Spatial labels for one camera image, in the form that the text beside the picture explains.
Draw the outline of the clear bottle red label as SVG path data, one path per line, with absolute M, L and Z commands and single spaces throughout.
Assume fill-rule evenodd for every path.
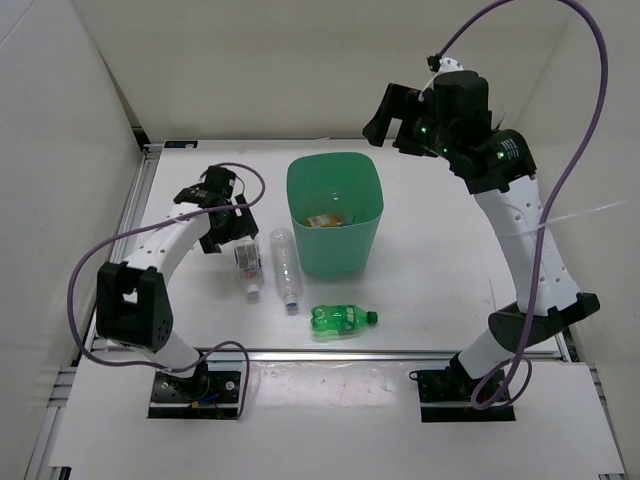
M 258 243 L 251 238 L 238 241 L 234 246 L 234 259 L 242 291 L 249 302 L 257 302 L 264 281 Z

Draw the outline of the clear unlabelled plastic bottle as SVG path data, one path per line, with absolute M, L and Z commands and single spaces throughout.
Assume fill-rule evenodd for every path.
M 294 235 L 281 228 L 270 233 L 270 250 L 279 298 L 287 310 L 296 310 L 302 296 L 302 280 Z

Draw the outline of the orange plastic bottle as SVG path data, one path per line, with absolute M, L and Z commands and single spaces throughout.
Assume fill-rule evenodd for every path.
M 345 224 L 345 218 L 335 214 L 319 214 L 305 220 L 305 225 L 309 228 L 337 228 Z

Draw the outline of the green soda bottle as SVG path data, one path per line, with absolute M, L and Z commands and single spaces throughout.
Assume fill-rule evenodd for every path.
M 378 314 L 356 305 L 319 305 L 311 310 L 311 330 L 315 339 L 353 337 L 378 324 Z

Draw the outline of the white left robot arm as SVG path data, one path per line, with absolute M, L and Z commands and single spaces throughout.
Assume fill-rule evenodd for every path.
M 255 237 L 256 222 L 246 202 L 234 195 L 234 180 L 218 187 L 197 184 L 174 198 L 171 222 L 154 230 L 141 247 L 122 262 L 105 263 L 97 274 L 97 333 L 142 354 L 175 378 L 175 388 L 188 400 L 206 395 L 210 377 L 194 366 L 201 355 L 173 331 L 173 312 L 167 285 L 172 274 L 195 245 L 205 254 L 244 237 Z M 228 211 L 207 213 L 212 207 Z

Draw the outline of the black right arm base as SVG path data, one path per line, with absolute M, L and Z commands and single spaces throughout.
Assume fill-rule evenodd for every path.
M 408 374 L 418 388 L 422 423 L 487 423 L 513 422 L 514 408 L 507 406 L 509 392 L 486 410 L 477 410 L 471 404 L 471 393 L 476 383 L 465 384 L 449 366 L 444 369 L 413 370 Z

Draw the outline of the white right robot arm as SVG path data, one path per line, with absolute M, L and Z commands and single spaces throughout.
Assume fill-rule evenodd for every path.
M 485 376 L 515 358 L 520 347 L 540 344 L 597 312 L 598 297 L 569 274 L 540 199 L 537 167 L 524 137 L 491 124 L 487 81 L 474 72 L 446 74 L 419 90 L 391 83 L 363 129 L 383 145 L 392 120 L 393 146 L 402 154 L 442 157 L 488 218 L 505 257 L 516 299 L 489 316 L 487 329 L 457 353 L 446 369 L 452 393 L 470 400 Z

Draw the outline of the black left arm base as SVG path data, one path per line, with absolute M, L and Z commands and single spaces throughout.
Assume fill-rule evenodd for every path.
M 147 417 L 165 420 L 236 420 L 244 401 L 245 372 L 201 364 L 191 378 L 154 376 Z

